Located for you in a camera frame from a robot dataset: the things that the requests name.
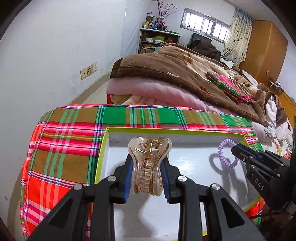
plaid blanket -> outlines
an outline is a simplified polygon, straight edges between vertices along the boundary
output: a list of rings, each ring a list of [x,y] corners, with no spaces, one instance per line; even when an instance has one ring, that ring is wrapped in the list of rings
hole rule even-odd
[[[20,216],[25,238],[74,184],[94,183],[102,138],[110,126],[239,133],[251,148],[263,150],[251,124],[236,116],[161,106],[90,104],[54,109],[34,129],[22,168]]]
[[[252,102],[254,99],[254,96],[249,92],[249,90],[236,80],[210,72],[206,73],[206,77],[237,104],[241,102]]]

pink blanket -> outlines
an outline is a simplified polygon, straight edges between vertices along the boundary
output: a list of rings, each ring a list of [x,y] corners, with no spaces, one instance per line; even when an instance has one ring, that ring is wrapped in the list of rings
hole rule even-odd
[[[232,113],[226,109],[216,108],[198,97],[189,93],[187,90],[179,88],[158,80],[142,77],[125,77],[110,79],[106,90],[106,94],[112,95],[133,95],[133,99],[141,99],[142,96],[154,100],[154,105],[166,106],[184,106],[195,110],[203,110],[207,112],[215,112],[219,114]]]

folded plaid cloth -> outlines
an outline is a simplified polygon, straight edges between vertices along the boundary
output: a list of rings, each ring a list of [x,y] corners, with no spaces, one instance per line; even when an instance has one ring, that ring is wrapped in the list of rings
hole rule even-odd
[[[211,72],[207,72],[206,77],[237,104],[241,102],[250,103],[254,100],[254,96],[249,92],[249,90],[236,80]]]

wardrobe door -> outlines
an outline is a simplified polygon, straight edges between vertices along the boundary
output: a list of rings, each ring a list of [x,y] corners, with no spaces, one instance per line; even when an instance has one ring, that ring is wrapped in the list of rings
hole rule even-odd
[[[248,72],[257,79],[261,66],[265,59],[266,49],[270,36],[270,21],[254,20],[246,60],[241,62],[239,68]]]
[[[257,81],[269,87],[272,78],[276,82],[283,66],[288,47],[288,40],[281,31],[272,23],[270,39],[267,46],[264,62],[261,66]]]

patterned curtain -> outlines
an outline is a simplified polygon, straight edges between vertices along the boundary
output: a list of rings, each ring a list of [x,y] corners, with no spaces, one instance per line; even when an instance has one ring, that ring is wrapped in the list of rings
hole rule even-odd
[[[234,65],[237,66],[239,66],[240,62],[245,61],[252,26],[252,16],[236,7],[221,57],[233,60]]]

